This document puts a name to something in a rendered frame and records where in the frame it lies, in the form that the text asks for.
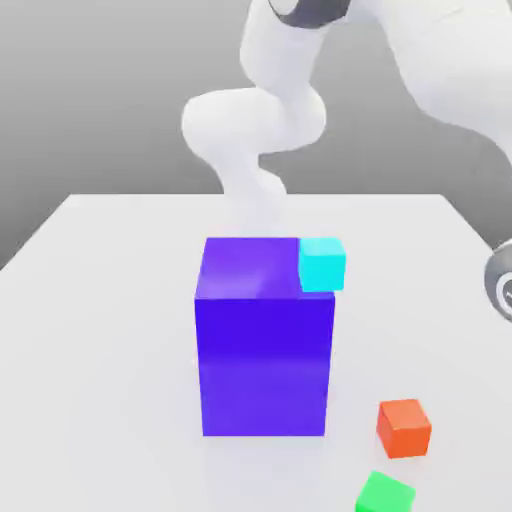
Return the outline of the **large purple box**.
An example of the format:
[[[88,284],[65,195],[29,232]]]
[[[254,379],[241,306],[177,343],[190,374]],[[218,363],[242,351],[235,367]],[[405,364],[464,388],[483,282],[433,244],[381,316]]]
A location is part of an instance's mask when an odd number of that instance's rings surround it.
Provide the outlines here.
[[[207,238],[194,298],[206,436],[324,435],[335,313],[296,238]]]

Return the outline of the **small orange cube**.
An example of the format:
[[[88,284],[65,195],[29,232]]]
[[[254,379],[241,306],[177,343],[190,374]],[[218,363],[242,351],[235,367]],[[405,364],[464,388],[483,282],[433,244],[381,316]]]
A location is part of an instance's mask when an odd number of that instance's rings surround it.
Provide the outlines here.
[[[432,424],[417,399],[379,404],[376,432],[390,459],[425,456]]]

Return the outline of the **small cyan cube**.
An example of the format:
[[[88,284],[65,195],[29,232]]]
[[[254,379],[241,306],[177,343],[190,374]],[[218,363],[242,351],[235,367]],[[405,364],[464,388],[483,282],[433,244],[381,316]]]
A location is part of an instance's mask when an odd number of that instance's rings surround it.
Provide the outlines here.
[[[345,286],[346,251],[335,237],[299,239],[298,273],[305,292],[335,292]]]

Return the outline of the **small green cube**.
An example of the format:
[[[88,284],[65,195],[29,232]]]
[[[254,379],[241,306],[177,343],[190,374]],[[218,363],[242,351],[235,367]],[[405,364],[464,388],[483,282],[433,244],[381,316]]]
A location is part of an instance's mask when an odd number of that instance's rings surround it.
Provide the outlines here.
[[[411,512],[415,496],[413,487],[372,471],[355,502],[354,512]]]

